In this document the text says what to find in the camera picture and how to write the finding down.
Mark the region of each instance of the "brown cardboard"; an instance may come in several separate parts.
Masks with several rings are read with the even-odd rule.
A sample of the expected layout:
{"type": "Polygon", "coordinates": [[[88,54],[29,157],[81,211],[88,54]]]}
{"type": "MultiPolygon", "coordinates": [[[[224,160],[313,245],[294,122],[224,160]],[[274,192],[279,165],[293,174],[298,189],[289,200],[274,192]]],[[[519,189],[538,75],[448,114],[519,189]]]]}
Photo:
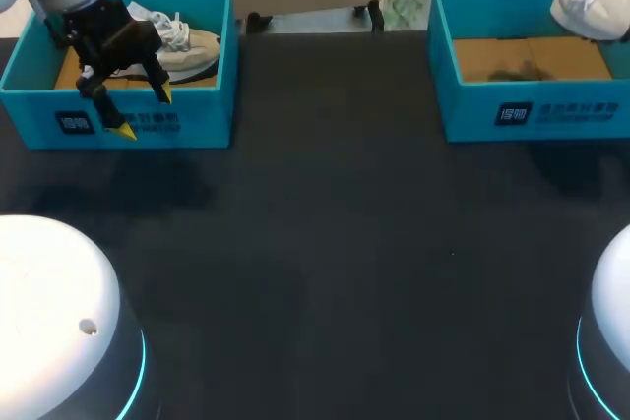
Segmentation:
{"type": "Polygon", "coordinates": [[[575,36],[457,39],[454,45],[467,83],[612,79],[597,45],[575,36]]]}
{"type": "MultiPolygon", "coordinates": [[[[57,76],[57,82],[55,88],[58,89],[76,89],[77,79],[81,75],[81,69],[79,69],[79,56],[73,48],[68,48],[66,58],[61,65],[59,76],[57,76]]],[[[146,89],[150,88],[147,81],[132,81],[127,79],[107,79],[104,82],[105,86],[112,89],[146,89]]],[[[193,81],[186,84],[173,84],[172,89],[179,88],[212,88],[217,84],[217,76],[211,78],[201,79],[199,81],[193,81]]]]}
{"type": "Polygon", "coordinates": [[[611,80],[596,44],[576,36],[530,38],[530,50],[546,80],[611,80]]]}
{"type": "Polygon", "coordinates": [[[526,39],[457,39],[454,43],[467,83],[538,80],[526,39]]]}

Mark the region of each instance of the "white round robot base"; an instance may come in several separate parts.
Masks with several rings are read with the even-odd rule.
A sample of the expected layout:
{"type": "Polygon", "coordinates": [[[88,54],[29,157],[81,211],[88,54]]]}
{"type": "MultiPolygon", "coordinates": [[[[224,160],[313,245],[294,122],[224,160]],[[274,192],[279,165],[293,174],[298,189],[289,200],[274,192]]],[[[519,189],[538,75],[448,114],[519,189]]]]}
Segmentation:
{"type": "Polygon", "coordinates": [[[577,327],[569,399],[580,420],[630,419],[630,226],[601,255],[577,327]]]}
{"type": "Polygon", "coordinates": [[[0,419],[155,420],[145,336],[105,254],[48,218],[0,217],[0,419]]]}

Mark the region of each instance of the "blue box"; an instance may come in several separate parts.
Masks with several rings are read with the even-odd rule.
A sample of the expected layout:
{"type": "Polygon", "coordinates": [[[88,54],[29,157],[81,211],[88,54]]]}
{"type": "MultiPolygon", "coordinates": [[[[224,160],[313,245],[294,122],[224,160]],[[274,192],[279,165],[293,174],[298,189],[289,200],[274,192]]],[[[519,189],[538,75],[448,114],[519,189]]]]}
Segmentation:
{"type": "Polygon", "coordinates": [[[628,44],[598,46],[612,81],[463,81],[454,40],[569,35],[551,2],[433,0],[429,62],[449,142],[630,137],[628,44]]]}
{"type": "Polygon", "coordinates": [[[238,62],[238,29],[231,0],[134,1],[171,18],[179,12],[191,28],[220,35],[216,86],[173,89],[170,105],[159,103],[150,88],[111,90],[109,94],[118,110],[136,119],[130,124],[138,140],[121,138],[102,129],[92,102],[82,99],[77,90],[53,89],[66,51],[57,50],[46,27],[31,18],[0,82],[0,98],[29,149],[226,148],[229,145],[238,62]],[[94,133],[64,133],[58,113],[87,116],[94,133]]]}

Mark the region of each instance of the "black table surface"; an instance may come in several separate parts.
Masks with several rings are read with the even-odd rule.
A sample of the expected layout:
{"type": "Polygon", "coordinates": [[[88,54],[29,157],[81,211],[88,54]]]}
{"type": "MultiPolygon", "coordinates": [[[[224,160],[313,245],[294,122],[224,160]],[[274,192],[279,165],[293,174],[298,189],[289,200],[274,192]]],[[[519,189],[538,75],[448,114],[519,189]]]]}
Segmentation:
{"type": "Polygon", "coordinates": [[[243,39],[229,150],[29,152],[2,109],[0,211],[103,249],[165,419],[566,418],[630,147],[448,145],[424,40],[243,39]]]}

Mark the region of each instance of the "robotic arm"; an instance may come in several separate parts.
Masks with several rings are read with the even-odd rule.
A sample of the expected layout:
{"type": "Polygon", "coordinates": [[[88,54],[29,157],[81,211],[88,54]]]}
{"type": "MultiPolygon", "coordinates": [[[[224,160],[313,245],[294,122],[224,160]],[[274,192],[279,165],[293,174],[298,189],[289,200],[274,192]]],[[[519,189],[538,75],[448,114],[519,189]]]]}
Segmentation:
{"type": "MultiPolygon", "coordinates": [[[[0,0],[0,11],[16,0],[0,0]]],[[[103,85],[112,73],[132,64],[142,64],[149,83],[161,102],[171,103],[169,77],[156,53],[161,38],[151,22],[131,18],[121,0],[29,0],[59,47],[72,46],[90,74],[77,81],[81,95],[90,98],[105,128],[125,138],[136,139],[133,130],[118,112],[103,85]],[[62,31],[51,19],[61,18],[62,31]]]]}

